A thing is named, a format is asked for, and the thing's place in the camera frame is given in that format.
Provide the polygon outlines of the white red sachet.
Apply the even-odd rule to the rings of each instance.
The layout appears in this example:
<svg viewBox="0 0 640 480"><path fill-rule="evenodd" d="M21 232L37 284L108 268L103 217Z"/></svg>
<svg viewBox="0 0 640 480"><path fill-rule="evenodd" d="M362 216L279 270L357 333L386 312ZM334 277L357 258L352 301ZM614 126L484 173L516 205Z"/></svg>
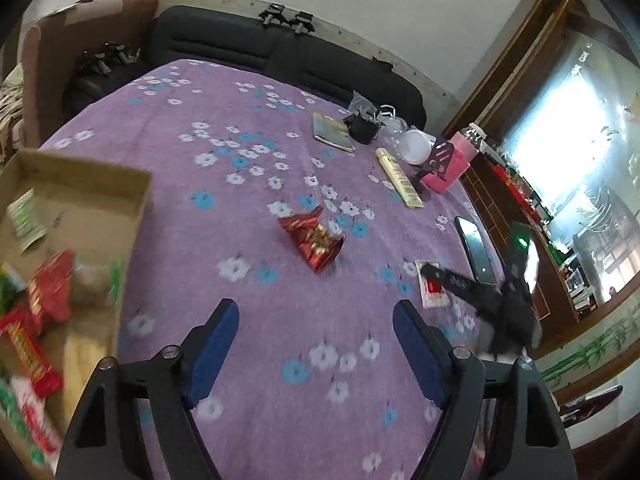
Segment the white red sachet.
<svg viewBox="0 0 640 480"><path fill-rule="evenodd" d="M416 260L414 262L416 270L418 270L418 281L420 286L420 295L422 301L422 308L439 309L448 308L450 306L450 299L446 290L442 288L437 282L430 278L424 278L422 275L422 268L425 264L424 260Z"/></svg>
<svg viewBox="0 0 640 480"><path fill-rule="evenodd" d="M43 454L46 463L55 469L63 442L47 414L46 404L37 396L28 378L13 376L10 384L32 440Z"/></svg>

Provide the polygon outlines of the long beige cracker pack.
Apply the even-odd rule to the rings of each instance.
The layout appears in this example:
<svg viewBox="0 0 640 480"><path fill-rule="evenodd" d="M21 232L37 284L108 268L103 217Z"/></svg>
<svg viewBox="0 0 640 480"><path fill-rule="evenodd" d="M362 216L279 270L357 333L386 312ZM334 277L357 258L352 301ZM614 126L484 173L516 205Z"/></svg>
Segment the long beige cracker pack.
<svg viewBox="0 0 640 480"><path fill-rule="evenodd" d="M99 360L113 353L117 316L111 309L75 311L66 323L62 413L65 428Z"/></svg>

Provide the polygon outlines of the red bar snack packet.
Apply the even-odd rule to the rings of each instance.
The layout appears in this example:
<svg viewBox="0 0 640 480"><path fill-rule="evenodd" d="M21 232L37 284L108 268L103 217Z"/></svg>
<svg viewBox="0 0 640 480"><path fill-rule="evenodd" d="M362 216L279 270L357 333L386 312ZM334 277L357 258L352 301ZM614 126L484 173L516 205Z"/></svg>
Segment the red bar snack packet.
<svg viewBox="0 0 640 480"><path fill-rule="evenodd" d="M39 347L30 314L14 308L1 318L1 335L6 337L27 372L35 394L45 399L63 387L63 376L57 372Z"/></svg>

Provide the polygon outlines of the brown cake clear packet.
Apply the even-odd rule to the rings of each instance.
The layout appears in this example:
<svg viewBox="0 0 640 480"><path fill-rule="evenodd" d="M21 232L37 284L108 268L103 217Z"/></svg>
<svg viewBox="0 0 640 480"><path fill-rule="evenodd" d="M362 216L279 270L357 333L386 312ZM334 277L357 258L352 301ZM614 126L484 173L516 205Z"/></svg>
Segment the brown cake clear packet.
<svg viewBox="0 0 640 480"><path fill-rule="evenodd" d="M70 300L74 304L100 308L119 306L124 270L121 261L96 262L75 257L72 270Z"/></svg>

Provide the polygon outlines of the red round-logo candy packet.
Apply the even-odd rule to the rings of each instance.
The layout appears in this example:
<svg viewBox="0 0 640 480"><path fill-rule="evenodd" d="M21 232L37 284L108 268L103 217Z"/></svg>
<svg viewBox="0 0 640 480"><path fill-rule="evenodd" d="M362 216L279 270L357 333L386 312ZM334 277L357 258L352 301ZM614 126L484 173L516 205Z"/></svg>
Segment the red round-logo candy packet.
<svg viewBox="0 0 640 480"><path fill-rule="evenodd" d="M39 330L70 318L74 252L58 252L38 269L27 284L29 310Z"/></svg>

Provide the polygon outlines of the dark red gold-print packet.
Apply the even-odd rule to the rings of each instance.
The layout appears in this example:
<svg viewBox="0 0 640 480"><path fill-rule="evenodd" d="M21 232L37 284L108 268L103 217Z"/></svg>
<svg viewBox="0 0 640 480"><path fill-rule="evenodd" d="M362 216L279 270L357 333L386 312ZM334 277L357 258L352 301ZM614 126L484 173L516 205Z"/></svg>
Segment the dark red gold-print packet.
<svg viewBox="0 0 640 480"><path fill-rule="evenodd" d="M293 214L278 220L315 274L326 270L342 250L345 241L344 237L332 234L320 222L322 212L323 207L317 206L304 214Z"/></svg>

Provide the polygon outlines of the white green sunflower seed bag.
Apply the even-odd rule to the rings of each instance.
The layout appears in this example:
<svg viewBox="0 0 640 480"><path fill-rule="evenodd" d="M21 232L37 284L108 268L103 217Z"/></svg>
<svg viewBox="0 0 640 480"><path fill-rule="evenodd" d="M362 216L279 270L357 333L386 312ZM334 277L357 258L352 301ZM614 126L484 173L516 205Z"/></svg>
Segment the white green sunflower seed bag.
<svg viewBox="0 0 640 480"><path fill-rule="evenodd" d="M21 252L26 252L46 237L47 229L38 217L37 199L32 188L6 206L6 213L14 227Z"/></svg>

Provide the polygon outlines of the green striped snack bag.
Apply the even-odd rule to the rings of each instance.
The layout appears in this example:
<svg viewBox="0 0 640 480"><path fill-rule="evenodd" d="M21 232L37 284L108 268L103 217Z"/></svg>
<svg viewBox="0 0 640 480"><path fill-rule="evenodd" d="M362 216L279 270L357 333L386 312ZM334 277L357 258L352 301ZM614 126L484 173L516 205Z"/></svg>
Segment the green striped snack bag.
<svg viewBox="0 0 640 480"><path fill-rule="evenodd" d="M1 415L9 422L10 427L26 444L28 456L32 463L39 468L46 466L44 456L35 442L26 425L21 408L18 406L17 397L10 384L9 373L2 368L0 377L0 404Z"/></svg>

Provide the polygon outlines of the green peas snack bag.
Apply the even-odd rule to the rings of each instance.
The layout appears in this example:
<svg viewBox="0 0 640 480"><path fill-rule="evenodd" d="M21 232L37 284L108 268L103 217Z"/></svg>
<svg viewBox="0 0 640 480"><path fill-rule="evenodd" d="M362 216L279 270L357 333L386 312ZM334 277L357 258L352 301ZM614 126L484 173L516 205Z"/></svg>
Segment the green peas snack bag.
<svg viewBox="0 0 640 480"><path fill-rule="evenodd" d="M15 298L26 289L24 278L11 266L4 262L0 268L0 316L8 312Z"/></svg>

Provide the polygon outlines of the black phone stand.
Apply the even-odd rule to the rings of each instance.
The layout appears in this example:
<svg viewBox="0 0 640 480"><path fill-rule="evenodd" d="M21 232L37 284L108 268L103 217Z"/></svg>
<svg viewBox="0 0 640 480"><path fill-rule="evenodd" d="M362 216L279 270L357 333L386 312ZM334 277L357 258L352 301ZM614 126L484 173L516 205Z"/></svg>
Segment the black phone stand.
<svg viewBox="0 0 640 480"><path fill-rule="evenodd" d="M444 180L453 157L454 146L448 140L437 141L432 147L426 162L422 164L419 171L413 176L413 180L419 182L429 174Z"/></svg>

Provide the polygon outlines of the purple floral tablecloth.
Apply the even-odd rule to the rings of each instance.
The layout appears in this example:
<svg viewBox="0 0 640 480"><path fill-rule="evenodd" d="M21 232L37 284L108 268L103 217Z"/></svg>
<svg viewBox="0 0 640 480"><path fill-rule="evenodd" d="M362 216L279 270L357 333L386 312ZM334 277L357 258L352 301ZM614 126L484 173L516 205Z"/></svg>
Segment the purple floral tablecloth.
<svg viewBox="0 0 640 480"><path fill-rule="evenodd" d="M119 356L183 340L221 299L240 327L194 410L226 479L407 479L439 419L394 334L393 306L421 300L416 260L470 270L455 185L408 208L372 148L314 140L312 114L344 110L214 63L170 62L86 108L46 148L153 176L131 256ZM279 219L323 207L344 237L315 274Z"/></svg>

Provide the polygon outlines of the wooden cabinet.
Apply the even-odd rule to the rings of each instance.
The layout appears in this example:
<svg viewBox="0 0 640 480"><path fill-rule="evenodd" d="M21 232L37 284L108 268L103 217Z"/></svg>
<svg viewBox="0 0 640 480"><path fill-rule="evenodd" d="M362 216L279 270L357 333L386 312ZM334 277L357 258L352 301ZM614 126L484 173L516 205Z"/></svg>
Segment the wooden cabinet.
<svg viewBox="0 0 640 480"><path fill-rule="evenodd" d="M499 252L533 230L533 355L572 400L639 356L639 53L586 0L524 0L445 134L469 124L492 154L463 185Z"/></svg>

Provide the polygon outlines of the black small box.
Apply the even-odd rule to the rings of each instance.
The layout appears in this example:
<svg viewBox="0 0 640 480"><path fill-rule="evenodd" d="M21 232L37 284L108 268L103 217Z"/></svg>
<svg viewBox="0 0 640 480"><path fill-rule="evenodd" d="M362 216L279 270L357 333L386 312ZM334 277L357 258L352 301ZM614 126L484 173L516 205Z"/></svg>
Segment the black small box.
<svg viewBox="0 0 640 480"><path fill-rule="evenodd" d="M358 143L369 145L377 136L382 124L378 120L378 107L357 91L352 92L352 100L344 119L349 135Z"/></svg>

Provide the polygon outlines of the olive notebook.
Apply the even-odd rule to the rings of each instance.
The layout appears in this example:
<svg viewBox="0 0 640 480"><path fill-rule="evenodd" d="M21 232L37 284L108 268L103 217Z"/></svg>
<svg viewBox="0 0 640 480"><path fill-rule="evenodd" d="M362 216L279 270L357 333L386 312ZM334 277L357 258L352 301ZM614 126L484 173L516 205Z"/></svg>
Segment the olive notebook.
<svg viewBox="0 0 640 480"><path fill-rule="evenodd" d="M355 151L352 137L344 122L336 122L320 113L312 114L312 134L314 140L337 148L346 153Z"/></svg>

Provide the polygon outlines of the black leather sofa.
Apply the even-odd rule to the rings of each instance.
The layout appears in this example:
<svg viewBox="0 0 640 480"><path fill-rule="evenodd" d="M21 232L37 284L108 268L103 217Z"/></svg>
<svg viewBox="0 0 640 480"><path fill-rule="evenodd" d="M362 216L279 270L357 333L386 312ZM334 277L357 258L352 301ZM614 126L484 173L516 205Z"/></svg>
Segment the black leather sofa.
<svg viewBox="0 0 640 480"><path fill-rule="evenodd" d="M192 6L172 6L160 14L143 37L137 63L113 65L106 76L88 67L78 70L63 93L66 117L182 58L262 74L341 105L358 92L377 106L395 107L409 125L427 122L421 92L390 63L281 26L264 27L254 18Z"/></svg>

